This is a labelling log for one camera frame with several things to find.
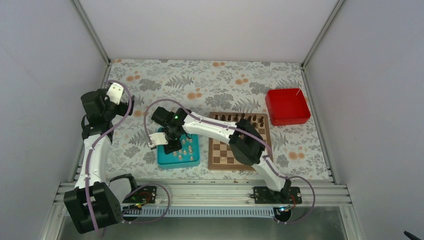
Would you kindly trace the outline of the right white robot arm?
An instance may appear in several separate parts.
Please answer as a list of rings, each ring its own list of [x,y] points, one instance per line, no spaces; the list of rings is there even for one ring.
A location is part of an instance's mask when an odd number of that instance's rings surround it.
[[[181,136],[199,135],[225,143],[235,159],[252,167],[265,181],[271,198],[278,204],[290,197],[291,181],[272,162],[272,148],[247,119],[222,121],[201,116],[184,107],[176,112],[158,107],[151,120],[162,128],[147,137],[150,149],[163,146],[165,154],[182,148]]]

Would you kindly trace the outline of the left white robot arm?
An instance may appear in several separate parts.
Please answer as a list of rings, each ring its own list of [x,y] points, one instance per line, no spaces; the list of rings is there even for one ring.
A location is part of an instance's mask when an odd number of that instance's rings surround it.
[[[122,101],[125,89],[116,84],[83,94],[80,98],[85,115],[81,120],[84,146],[83,163],[72,190],[65,192],[63,202],[80,234],[99,232],[121,220],[121,203],[139,197],[139,188],[131,174],[106,182],[106,166],[113,143],[112,123],[116,116],[123,120],[133,112],[134,97]]]

